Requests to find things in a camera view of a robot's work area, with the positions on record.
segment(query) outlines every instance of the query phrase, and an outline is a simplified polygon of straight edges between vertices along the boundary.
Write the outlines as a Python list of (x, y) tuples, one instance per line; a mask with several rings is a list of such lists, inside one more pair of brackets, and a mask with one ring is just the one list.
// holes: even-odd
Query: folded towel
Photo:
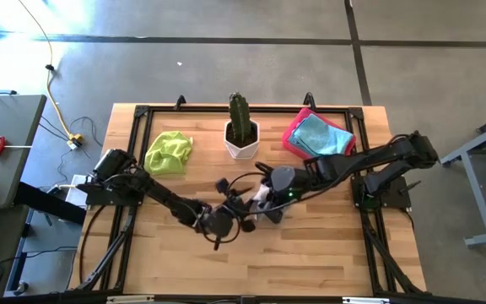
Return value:
[(316, 115), (310, 114), (292, 132), (288, 141), (308, 155), (316, 157), (344, 154), (353, 136), (350, 132), (332, 127)]
[(183, 166), (192, 151), (192, 138), (179, 131), (162, 132), (149, 147), (143, 168), (152, 175), (185, 173)]

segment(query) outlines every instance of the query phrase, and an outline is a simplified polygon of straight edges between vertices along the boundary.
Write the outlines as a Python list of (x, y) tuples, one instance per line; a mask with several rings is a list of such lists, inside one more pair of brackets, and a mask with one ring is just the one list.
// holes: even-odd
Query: gray floor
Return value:
[[(342, 0), (25, 3), (48, 32), (57, 34), (350, 37)], [(484, 0), (353, 3), (361, 39), (486, 41)], [(14, 4), (0, 4), (0, 30), (38, 33), (26, 12)], [(311, 91), (318, 104), (362, 104), (351, 46), (58, 42), (54, 48), (54, 96), (68, 121), (93, 118), (100, 140), (114, 102), (173, 103), (181, 94), (189, 102), (225, 102), (229, 92), (239, 90), (250, 102), (300, 103)], [(366, 46), (362, 53), (372, 103), (386, 107), (393, 133), (418, 129), (445, 155), (475, 137), (474, 129), (486, 122), (486, 48)], [(0, 89), (43, 93), (47, 58), (44, 42), (0, 41)], [(44, 116), (57, 121), (50, 106)], [(90, 125), (75, 123), (73, 131), (87, 138)], [(100, 147), (89, 141), (86, 148), (91, 159), (83, 153), (64, 158), (62, 172), (69, 178), (91, 170), (98, 160)], [(56, 168), (66, 150), (65, 143), (40, 129), (24, 181), (45, 186), (60, 180)], [(462, 240), (484, 232), (462, 164), (410, 172), (408, 179), (423, 181), (412, 191), (412, 199), (429, 291), (486, 300), (486, 246), (468, 250)], [(38, 223), (39, 229), (47, 229)], [(64, 229), (74, 232), (67, 233), (67, 241), (59, 246), (77, 240), (79, 229)], [(59, 232), (47, 230), (31, 239), (32, 251), (57, 245), (41, 240)], [(62, 258), (72, 260), (54, 254), (36, 262), (61, 264)], [(68, 268), (58, 269), (58, 283), (37, 290), (64, 288)]]

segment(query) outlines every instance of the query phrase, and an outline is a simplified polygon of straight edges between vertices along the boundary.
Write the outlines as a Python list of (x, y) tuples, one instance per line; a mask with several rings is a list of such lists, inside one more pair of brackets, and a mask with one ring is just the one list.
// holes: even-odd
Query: red screwdriver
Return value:
[(5, 137), (0, 136), (0, 155), (5, 148), (30, 149), (31, 146), (7, 146), (5, 145)]

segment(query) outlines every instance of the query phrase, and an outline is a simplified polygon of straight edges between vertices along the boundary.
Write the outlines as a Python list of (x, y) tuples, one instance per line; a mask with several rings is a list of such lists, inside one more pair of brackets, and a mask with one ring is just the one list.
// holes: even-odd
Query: lime green towel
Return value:
[(185, 173), (183, 166), (192, 151), (192, 138), (179, 131), (162, 132), (149, 147), (143, 168), (152, 175)]

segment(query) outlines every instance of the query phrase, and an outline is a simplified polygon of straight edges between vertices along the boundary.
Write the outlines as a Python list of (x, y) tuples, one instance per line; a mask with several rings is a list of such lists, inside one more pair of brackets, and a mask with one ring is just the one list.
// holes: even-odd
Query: wooden tabletop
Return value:
[[(114, 105), (104, 150), (127, 149), (135, 106)], [(391, 137), (385, 108), (365, 106), (363, 109), (370, 147), (385, 144)], [(252, 160), (233, 160), (223, 143), (223, 127), (229, 119), (227, 113), (157, 112), (154, 114), (150, 144), (161, 132), (182, 131), (187, 137), (193, 137), (194, 145), (185, 175), (156, 176), (155, 179), (183, 197), (220, 204), (224, 197), (215, 191), (214, 183), (222, 177), (232, 180), (242, 173), (256, 171), (255, 161), (270, 166), (302, 166), (301, 159), (283, 149), (281, 144), (284, 129), (294, 117), (294, 113), (252, 113), (251, 118), (260, 123), (259, 150)], [(341, 127), (345, 126), (341, 115), (326, 117)], [(143, 125), (138, 138), (142, 137)], [(140, 146), (141, 141), (138, 140), (137, 151)], [(258, 177), (249, 176), (237, 182), (236, 187), (258, 183)], [(84, 249), (84, 277), (105, 253), (114, 209), (106, 207), (92, 225)], [(83, 235), (93, 213), (93, 210), (88, 212)], [(383, 213), (391, 255), (413, 283), (425, 290), (408, 217), (399, 210), (385, 209)], [(115, 260), (117, 267), (112, 270), (112, 282), (119, 257)], [(385, 286), (380, 258), (377, 263), (381, 283)], [(73, 269), (69, 288), (78, 285), (78, 258)], [(178, 224), (168, 209), (153, 199), (145, 199), (138, 209), (124, 292), (369, 296), (370, 278), (363, 232), (359, 211), (353, 207), (349, 182), (292, 206), (279, 225), (267, 220), (260, 222), (255, 231), (242, 232), (235, 242), (221, 245), (217, 252), (203, 236)]]

